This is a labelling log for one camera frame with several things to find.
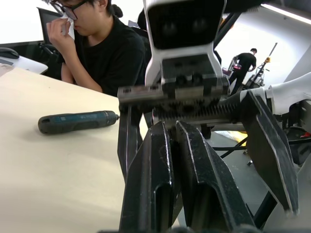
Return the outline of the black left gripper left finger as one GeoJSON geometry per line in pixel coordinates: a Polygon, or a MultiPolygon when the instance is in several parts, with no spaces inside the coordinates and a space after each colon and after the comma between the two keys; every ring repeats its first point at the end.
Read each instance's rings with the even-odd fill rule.
{"type": "Polygon", "coordinates": [[[167,231],[173,224],[175,184],[170,136],[164,122],[138,132],[119,130],[119,162],[125,181],[120,231],[167,231]]]}

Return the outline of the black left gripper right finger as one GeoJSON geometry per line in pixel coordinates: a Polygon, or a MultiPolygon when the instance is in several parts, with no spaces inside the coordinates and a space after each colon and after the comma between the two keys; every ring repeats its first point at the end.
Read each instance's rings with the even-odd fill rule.
{"type": "Polygon", "coordinates": [[[238,231],[254,226],[231,171],[201,132],[176,123],[186,224],[195,231],[238,231]]]}

